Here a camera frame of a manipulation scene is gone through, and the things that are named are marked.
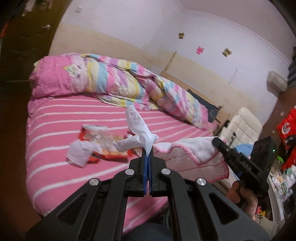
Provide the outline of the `person's right hand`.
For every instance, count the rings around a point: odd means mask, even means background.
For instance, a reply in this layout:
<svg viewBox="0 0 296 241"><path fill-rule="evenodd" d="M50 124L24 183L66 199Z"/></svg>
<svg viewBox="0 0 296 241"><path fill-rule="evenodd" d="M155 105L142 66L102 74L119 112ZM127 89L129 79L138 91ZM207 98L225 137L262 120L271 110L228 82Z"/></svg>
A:
<svg viewBox="0 0 296 241"><path fill-rule="evenodd" d="M235 204L238 204L241 200L243 200L243 203L245 204L243 211L253 221L256 221L255 213L258 200L251 190L244 188L239 181L235 181L232 183L232 187L228 190L226 197Z"/></svg>

